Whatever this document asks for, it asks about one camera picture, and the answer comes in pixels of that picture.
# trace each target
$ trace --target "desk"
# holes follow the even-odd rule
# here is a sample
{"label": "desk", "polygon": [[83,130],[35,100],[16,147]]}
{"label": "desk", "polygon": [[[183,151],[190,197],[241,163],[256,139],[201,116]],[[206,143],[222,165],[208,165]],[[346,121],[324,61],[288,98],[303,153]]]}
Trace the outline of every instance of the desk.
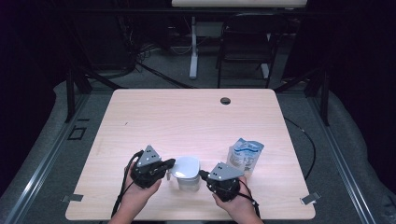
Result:
{"label": "desk", "polygon": [[[305,7],[307,0],[172,0],[172,7]],[[196,22],[191,22],[191,65],[190,78],[197,78],[198,50],[196,43]],[[262,75],[268,76],[268,65],[262,64]]]}
{"label": "desk", "polygon": [[[231,103],[223,105],[220,99]],[[75,194],[71,220],[106,220],[120,191],[123,168],[140,149],[152,145],[164,160],[200,159],[211,171],[226,161],[228,147],[240,137],[265,144],[247,182],[263,219],[310,219],[308,195],[283,116],[271,90],[118,90],[114,91],[93,142]],[[214,203],[205,181],[197,192],[178,189],[163,179],[136,220],[230,220]]]}

